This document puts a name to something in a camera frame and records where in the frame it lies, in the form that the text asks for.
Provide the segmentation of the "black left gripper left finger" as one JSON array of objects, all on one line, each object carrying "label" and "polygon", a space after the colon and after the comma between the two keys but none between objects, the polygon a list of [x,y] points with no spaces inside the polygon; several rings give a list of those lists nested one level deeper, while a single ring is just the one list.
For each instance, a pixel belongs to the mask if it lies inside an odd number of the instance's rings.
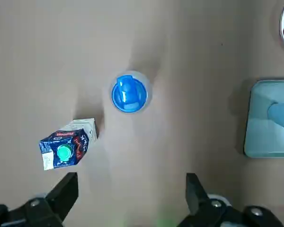
[{"label": "black left gripper left finger", "polygon": [[69,172],[44,197],[9,210],[0,204],[0,227],[62,227],[78,198],[78,174]]}]

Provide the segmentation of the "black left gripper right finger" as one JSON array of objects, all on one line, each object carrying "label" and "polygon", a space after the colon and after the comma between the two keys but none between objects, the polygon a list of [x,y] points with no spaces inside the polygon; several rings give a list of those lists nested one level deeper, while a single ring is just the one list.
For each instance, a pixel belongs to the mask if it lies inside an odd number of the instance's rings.
[{"label": "black left gripper right finger", "polygon": [[274,213],[251,205],[242,211],[220,195],[207,194],[195,173],[186,174],[186,202],[189,214],[179,227],[282,227]]}]

